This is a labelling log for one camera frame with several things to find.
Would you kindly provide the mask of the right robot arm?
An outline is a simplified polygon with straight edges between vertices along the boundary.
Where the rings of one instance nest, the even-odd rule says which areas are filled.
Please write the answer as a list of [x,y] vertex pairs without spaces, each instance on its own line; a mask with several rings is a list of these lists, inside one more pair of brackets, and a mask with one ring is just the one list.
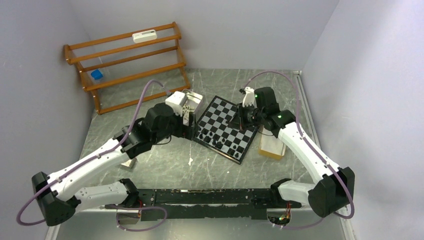
[[294,153],[313,181],[307,184],[286,178],[276,182],[272,186],[270,202],[275,207],[292,202],[309,206],[321,218],[350,206],[350,214],[344,219],[352,218],[355,212],[353,170],[341,168],[332,161],[305,133],[296,116],[290,110],[280,109],[272,88],[245,87],[240,92],[244,98],[237,104],[228,126],[238,130],[263,128],[274,142],[281,142]]

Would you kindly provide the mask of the chessboard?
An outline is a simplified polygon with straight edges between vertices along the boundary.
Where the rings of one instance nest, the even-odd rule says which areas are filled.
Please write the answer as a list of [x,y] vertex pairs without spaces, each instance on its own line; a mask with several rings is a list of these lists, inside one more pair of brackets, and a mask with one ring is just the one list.
[[[246,130],[241,131],[225,126],[224,121],[230,120],[236,112],[237,107],[234,103],[220,96],[214,96],[204,113],[197,121],[197,132],[195,133],[193,141],[240,165],[242,164],[248,149],[258,132],[258,128],[251,126]],[[199,131],[199,127],[207,129],[208,133],[203,134],[203,129],[202,131]],[[214,135],[218,134],[219,139],[214,139],[214,135],[210,136],[210,132],[213,132]],[[203,134],[203,139],[199,138],[199,134]],[[204,138],[207,136],[211,138],[209,143],[204,142]],[[213,140],[216,142],[222,142],[222,148],[218,149],[215,145],[212,145]],[[235,152],[233,155],[228,154],[229,149],[234,149]],[[236,152],[239,152],[239,158],[235,157]]]

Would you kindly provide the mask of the gold tin of black pieces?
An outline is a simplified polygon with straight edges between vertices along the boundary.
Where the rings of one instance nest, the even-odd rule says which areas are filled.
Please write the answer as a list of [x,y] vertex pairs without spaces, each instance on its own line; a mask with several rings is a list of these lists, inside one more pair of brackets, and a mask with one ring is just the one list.
[[274,160],[281,160],[286,153],[286,145],[275,137],[271,131],[261,127],[258,154]]

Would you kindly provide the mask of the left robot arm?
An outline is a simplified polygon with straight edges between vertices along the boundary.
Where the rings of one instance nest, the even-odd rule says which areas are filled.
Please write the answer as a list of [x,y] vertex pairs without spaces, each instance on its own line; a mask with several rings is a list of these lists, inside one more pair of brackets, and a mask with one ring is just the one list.
[[62,224],[74,214],[105,205],[124,208],[140,204],[139,191],[128,178],[108,185],[86,187],[95,175],[148,152],[164,139],[192,140],[196,129],[197,106],[186,103],[170,106],[164,102],[151,107],[144,117],[123,127],[96,151],[51,174],[39,172],[32,178],[36,201],[45,223]]

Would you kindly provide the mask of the pink tin of white pieces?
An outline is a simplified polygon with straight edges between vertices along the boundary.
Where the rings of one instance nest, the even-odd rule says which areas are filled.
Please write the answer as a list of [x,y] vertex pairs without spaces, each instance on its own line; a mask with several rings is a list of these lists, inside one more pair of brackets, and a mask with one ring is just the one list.
[[204,104],[204,96],[192,91],[191,89],[183,89],[182,92],[186,96],[184,108],[197,115]]

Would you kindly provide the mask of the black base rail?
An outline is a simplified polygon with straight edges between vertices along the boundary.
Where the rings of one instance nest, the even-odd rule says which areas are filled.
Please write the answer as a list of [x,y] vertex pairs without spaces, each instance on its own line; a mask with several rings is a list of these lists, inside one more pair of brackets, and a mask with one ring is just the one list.
[[141,208],[141,221],[203,218],[250,218],[267,220],[268,213],[299,209],[295,201],[283,200],[271,188],[139,189],[121,207]]

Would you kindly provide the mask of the black chess king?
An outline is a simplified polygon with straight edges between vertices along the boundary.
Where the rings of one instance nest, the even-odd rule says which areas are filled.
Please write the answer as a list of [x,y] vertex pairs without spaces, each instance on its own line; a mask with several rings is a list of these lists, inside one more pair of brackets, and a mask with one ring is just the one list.
[[221,149],[222,148],[222,146],[223,146],[223,143],[222,142],[217,142],[216,143],[216,145],[215,145],[215,147],[217,148],[217,149]]

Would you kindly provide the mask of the blue cap container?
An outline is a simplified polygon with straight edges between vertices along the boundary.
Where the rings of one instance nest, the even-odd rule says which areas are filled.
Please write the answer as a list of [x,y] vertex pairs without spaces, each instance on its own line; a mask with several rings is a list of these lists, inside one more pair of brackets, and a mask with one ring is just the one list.
[[103,73],[99,69],[95,69],[90,73],[90,76],[95,80],[98,81],[104,77]]

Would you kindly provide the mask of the white box on rack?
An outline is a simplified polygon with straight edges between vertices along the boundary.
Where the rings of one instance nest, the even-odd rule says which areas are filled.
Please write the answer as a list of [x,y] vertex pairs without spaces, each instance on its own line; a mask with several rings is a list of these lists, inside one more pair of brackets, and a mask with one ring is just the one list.
[[135,44],[153,41],[157,38],[158,35],[154,29],[144,30],[132,34],[132,40]]

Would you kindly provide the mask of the small card box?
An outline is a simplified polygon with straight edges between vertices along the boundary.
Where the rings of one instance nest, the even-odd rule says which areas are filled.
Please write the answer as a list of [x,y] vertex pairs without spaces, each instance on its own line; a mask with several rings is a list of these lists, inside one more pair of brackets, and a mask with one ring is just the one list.
[[121,163],[120,165],[124,168],[128,168],[128,169],[132,169],[136,163],[137,159],[133,158],[133,159],[129,159],[126,162]]

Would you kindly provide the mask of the wooden shelf rack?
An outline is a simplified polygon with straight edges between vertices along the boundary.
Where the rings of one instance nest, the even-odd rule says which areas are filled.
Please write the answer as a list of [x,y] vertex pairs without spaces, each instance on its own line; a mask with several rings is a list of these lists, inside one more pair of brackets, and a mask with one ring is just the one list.
[[[146,28],[155,30],[157,39],[134,43],[132,31],[76,44],[65,44],[66,62],[75,66],[82,89],[93,97],[95,113],[102,115],[136,105],[138,97],[131,93],[156,79],[165,88],[152,87],[145,95],[150,101],[166,96],[166,91],[190,89],[185,67],[187,60],[180,41],[182,33],[174,21]],[[99,69],[103,78],[94,80],[90,73]]]

